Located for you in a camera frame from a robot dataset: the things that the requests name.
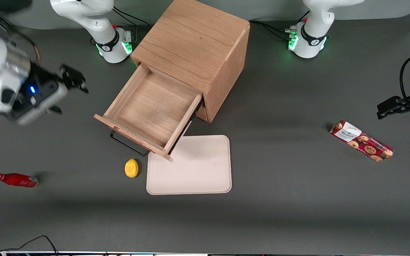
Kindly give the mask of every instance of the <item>cabinet top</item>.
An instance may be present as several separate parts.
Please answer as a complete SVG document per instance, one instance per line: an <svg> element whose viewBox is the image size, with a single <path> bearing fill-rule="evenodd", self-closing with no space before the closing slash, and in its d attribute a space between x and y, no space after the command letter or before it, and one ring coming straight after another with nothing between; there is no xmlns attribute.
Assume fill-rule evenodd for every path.
<svg viewBox="0 0 410 256"><path fill-rule="evenodd" d="M249 22L195 0L174 0L132 58L208 92Z"/></svg>

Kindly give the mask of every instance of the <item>label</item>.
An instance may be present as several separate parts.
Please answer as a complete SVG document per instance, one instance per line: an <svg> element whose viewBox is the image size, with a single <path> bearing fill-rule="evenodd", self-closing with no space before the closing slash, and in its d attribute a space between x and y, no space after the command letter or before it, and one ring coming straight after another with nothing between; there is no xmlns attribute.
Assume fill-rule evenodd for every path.
<svg viewBox="0 0 410 256"><path fill-rule="evenodd" d="M360 129L346 122L343 128L335 133L335 136L349 142L360 136L360 134L362 134Z"/></svg>

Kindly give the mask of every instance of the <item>gray wall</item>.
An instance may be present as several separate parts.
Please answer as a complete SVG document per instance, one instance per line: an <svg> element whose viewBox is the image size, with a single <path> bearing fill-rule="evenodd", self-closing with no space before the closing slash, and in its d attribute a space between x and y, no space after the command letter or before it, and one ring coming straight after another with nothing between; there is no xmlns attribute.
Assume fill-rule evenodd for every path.
<svg viewBox="0 0 410 256"><path fill-rule="evenodd" d="M120 10L154 24L172 0L115 0ZM301 17L307 8L301 0L200 0L220 10L246 20L292 21ZM410 14L410 0L366 0L360 5L335 9L338 20L387 19ZM106 15L112 23L126 24L115 13ZM27 10L10 16L20 26L36 29L77 28L78 24L58 16L49 0L33 0Z"/></svg>

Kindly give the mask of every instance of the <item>drawer handle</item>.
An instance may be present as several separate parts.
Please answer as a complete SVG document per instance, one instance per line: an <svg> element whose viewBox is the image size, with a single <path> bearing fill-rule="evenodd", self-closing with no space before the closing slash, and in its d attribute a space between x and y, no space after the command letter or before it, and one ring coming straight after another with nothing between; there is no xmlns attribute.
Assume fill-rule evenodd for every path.
<svg viewBox="0 0 410 256"><path fill-rule="evenodd" d="M123 145L123 146L127 147L128 149L132 150L133 152L135 152L135 153L139 154L140 156L145 157L145 156L147 156L147 155L148 155L149 150L147 150L147 152L145 152L144 154L142 154L142 153L140 153L140 152L136 151L135 149L131 148L130 146L127 146L127 145L126 145L126 144L124 144L122 141L118 140L117 138L115 138L115 137L114 137L114 134L115 134L115 131L114 131L114 130L112 130L112 132L110 133L110 138L112 138L112 140L114 140L114 141L118 142L119 144L121 144L121 145Z"/></svg>

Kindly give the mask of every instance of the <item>red bottle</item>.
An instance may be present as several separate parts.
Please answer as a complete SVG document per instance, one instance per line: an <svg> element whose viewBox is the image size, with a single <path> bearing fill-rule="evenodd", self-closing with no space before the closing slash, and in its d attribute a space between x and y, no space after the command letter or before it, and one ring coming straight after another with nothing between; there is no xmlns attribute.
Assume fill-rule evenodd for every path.
<svg viewBox="0 0 410 256"><path fill-rule="evenodd" d="M23 174L0 174L0 181L10 186L33 188L37 185L37 178Z"/></svg>

